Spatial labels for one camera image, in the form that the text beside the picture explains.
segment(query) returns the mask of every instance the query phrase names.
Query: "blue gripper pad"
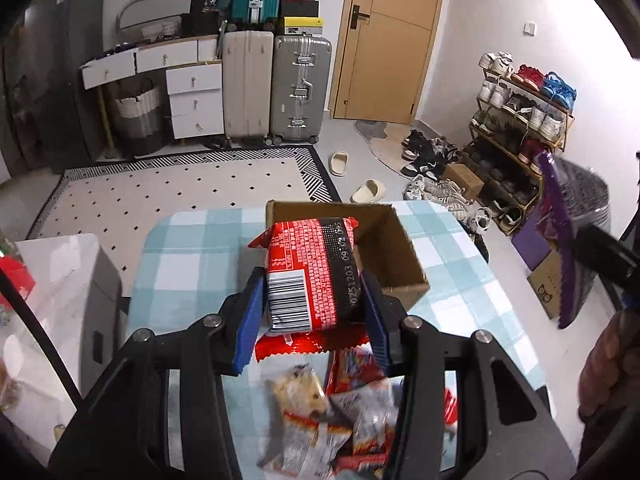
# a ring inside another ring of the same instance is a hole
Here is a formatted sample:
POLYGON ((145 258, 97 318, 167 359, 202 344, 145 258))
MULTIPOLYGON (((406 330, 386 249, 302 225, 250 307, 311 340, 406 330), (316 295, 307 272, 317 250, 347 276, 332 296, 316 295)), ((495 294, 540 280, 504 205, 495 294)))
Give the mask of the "blue gripper pad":
POLYGON ((236 332, 236 351, 231 363, 237 374, 241 374, 242 369, 249 364, 254 352, 255 340, 258 337, 262 313, 266 305, 265 283, 264 269, 256 267, 236 303, 238 307, 242 303, 247 305, 236 332))
POLYGON ((361 279, 364 290, 364 324, 369 335, 373 359, 388 376, 391 368, 389 337, 379 311, 380 302, 384 297, 378 280, 373 274, 363 270, 361 279))

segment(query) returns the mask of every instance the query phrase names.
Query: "drawer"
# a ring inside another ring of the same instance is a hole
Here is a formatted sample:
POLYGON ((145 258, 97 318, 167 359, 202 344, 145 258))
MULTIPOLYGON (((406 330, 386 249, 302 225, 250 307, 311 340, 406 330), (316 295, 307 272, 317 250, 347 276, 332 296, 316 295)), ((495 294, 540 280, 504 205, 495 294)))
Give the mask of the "drawer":
POLYGON ((166 91, 169 95, 222 88, 222 65, 183 66, 166 71, 166 91))
POLYGON ((111 81, 136 75, 135 51, 135 49, 126 50, 86 63, 81 68, 84 88, 94 88, 111 81))
POLYGON ((222 115, 222 90, 187 92, 169 96, 171 115, 188 115, 203 110, 218 111, 222 115))
POLYGON ((138 72, 198 62, 198 41, 179 41, 141 48, 136 55, 138 72))
POLYGON ((174 137, 199 137, 204 135, 223 134, 225 132, 222 109, 217 111, 203 110, 188 115, 171 117, 174 125, 174 137))
POLYGON ((217 59, 218 38, 198 40, 198 61, 213 61, 217 59))

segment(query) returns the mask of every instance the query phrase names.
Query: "rug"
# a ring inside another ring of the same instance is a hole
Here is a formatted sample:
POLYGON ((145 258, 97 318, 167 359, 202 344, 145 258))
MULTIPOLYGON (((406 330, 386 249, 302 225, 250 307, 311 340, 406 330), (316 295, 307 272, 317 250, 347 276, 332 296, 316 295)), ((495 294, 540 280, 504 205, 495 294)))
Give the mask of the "rug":
POLYGON ((128 296, 146 235, 162 218, 269 200, 339 202, 340 196, 311 146, 152 156, 67 170, 28 238, 97 235, 128 296))
POLYGON ((357 120, 356 131, 367 141, 374 156, 386 167, 398 174, 408 162, 402 158, 402 140, 409 136, 413 126, 408 124, 383 123, 382 121, 357 120))

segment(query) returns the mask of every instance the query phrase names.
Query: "light switch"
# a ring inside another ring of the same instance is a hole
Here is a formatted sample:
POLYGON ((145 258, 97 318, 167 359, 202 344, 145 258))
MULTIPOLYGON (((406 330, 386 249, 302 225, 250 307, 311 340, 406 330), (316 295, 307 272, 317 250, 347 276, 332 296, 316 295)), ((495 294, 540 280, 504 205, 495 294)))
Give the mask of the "light switch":
POLYGON ((525 36, 535 36, 536 35, 536 24, 532 22, 527 22, 524 24, 524 35, 525 36))

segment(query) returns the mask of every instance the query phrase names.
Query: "barcode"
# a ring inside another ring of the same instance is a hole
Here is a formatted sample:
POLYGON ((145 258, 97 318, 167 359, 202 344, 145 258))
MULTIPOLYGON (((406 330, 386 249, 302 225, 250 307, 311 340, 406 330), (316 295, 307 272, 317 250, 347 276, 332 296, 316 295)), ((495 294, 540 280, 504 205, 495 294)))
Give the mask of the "barcode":
POLYGON ((305 271, 283 270, 267 275, 270 332, 311 332, 311 311, 306 299, 305 271))

